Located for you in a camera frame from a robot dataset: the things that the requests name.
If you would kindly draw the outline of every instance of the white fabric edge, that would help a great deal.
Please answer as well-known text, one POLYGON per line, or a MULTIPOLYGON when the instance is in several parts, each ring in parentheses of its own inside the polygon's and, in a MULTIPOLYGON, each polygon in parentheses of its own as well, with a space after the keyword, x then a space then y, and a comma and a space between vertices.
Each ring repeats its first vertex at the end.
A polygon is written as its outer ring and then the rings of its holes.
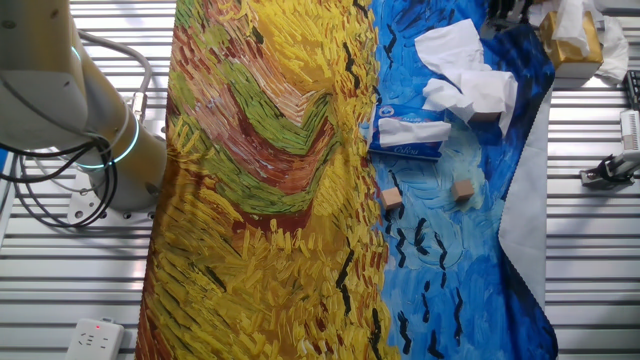
POLYGON ((547 144, 553 86, 540 104, 516 167, 500 223, 505 254, 544 310, 547 251, 547 144))

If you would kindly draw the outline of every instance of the metal grid table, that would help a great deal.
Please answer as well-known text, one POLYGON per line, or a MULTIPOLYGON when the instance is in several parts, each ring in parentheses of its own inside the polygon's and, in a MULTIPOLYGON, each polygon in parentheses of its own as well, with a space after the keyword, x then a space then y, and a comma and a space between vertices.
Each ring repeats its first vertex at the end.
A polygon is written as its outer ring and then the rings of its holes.
MULTIPOLYGON (((155 77, 145 126, 160 133, 174 1, 75 0, 71 9, 78 28, 130 45, 151 60, 155 77)), ((631 44, 630 66, 640 70, 640 18, 620 20, 631 44)), ((123 95, 136 90, 142 79, 137 63, 86 47, 123 95)), ((596 79, 553 93, 546 312, 561 360, 640 359, 640 184, 589 193, 577 175, 622 150, 619 113, 625 107, 622 91, 596 79)), ((34 163, 27 165, 30 173, 39 172, 34 163)), ((73 186, 74 172, 62 179, 73 186)), ((55 214, 66 216, 69 193, 50 183, 34 190, 55 214)), ((132 360, 150 230, 58 232, 31 219, 15 200, 0 248, 0 359, 63 359, 78 319, 106 316, 127 329, 118 360, 132 360)))

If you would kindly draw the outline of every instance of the painted fabric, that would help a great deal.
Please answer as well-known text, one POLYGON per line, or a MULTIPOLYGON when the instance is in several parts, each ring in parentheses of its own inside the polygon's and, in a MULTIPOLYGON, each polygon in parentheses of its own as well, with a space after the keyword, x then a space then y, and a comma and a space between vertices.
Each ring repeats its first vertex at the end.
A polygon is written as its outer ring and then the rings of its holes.
POLYGON ((533 33, 484 44, 520 84, 504 140, 444 114, 434 165, 369 157, 361 135, 378 98, 424 103, 412 39, 479 25, 481 3, 178 0, 136 359, 555 358, 497 242, 553 78, 533 33), (467 205, 457 176, 482 189, 467 205), (381 213, 394 182, 405 207, 381 213))

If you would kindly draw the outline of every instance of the power strip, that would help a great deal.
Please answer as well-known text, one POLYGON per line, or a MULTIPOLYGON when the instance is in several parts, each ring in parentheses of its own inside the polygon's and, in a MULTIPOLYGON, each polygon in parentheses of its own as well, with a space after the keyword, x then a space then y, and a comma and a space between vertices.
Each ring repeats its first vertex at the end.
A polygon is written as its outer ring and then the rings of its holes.
POLYGON ((73 332, 66 360, 115 360, 124 327, 113 320, 81 319, 73 332))

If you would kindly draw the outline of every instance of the wooden block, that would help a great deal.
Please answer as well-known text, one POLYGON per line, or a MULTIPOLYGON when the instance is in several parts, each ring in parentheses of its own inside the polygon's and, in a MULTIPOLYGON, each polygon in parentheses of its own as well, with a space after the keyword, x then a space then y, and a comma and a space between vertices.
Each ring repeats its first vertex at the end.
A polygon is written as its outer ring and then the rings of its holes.
POLYGON ((451 187, 451 194, 455 201, 467 201, 473 196, 471 180, 456 181, 451 187))
POLYGON ((383 191, 380 197, 385 210, 397 209, 402 206, 402 195, 397 187, 383 191))

